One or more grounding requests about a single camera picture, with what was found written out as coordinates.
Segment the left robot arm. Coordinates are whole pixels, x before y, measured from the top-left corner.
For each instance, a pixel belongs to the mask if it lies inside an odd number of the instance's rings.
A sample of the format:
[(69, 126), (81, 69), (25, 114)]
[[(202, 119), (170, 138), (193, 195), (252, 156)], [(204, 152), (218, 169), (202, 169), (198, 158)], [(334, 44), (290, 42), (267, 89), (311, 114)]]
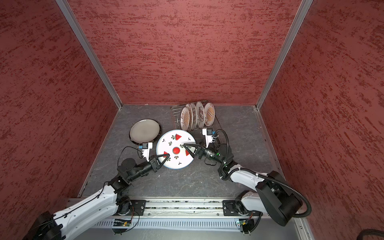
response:
[(73, 240), (99, 221), (118, 210), (131, 206), (128, 189), (138, 178), (157, 172), (170, 158), (170, 154), (152, 156), (137, 164), (132, 158), (122, 161), (118, 174), (104, 183), (101, 190), (90, 197), (54, 214), (42, 213), (23, 237), (24, 240)]

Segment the watermelon blue rim plate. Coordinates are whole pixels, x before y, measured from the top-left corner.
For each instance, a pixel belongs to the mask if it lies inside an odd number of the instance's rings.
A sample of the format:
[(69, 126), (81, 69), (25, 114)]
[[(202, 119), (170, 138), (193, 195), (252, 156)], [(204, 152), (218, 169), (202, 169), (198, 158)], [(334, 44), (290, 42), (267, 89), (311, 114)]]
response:
[(164, 164), (166, 168), (179, 170), (194, 160), (185, 150), (185, 143), (195, 144), (196, 141), (190, 133), (183, 130), (172, 130), (159, 138), (156, 154), (170, 154), (169, 160)]

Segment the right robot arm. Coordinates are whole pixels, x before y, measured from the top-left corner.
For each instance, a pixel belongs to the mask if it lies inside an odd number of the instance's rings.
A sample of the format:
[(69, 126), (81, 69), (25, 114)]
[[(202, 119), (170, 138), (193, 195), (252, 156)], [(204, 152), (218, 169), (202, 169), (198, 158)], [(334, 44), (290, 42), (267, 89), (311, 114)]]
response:
[(248, 216), (253, 212), (269, 215), (278, 225), (285, 226), (302, 207), (303, 201), (287, 187), (283, 177), (276, 171), (262, 174), (242, 167), (234, 161), (231, 147), (224, 144), (215, 148), (209, 144), (204, 148), (197, 144), (183, 144), (187, 155), (194, 159), (209, 160), (219, 165), (219, 177), (249, 188), (224, 206), (229, 212)]

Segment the red character plate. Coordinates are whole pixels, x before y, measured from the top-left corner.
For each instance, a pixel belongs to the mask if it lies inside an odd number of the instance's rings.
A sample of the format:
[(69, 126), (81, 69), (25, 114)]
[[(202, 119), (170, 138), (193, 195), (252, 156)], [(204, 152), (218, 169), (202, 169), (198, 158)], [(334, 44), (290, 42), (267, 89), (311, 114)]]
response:
[(191, 110), (192, 110), (192, 119), (193, 119), (191, 130), (194, 131), (197, 127), (197, 119), (198, 119), (197, 108), (196, 108), (196, 105), (194, 103), (190, 103), (190, 106), (191, 106)]
[(197, 127), (202, 129), (205, 125), (205, 111), (203, 104), (198, 101), (196, 102), (196, 110), (197, 110)]

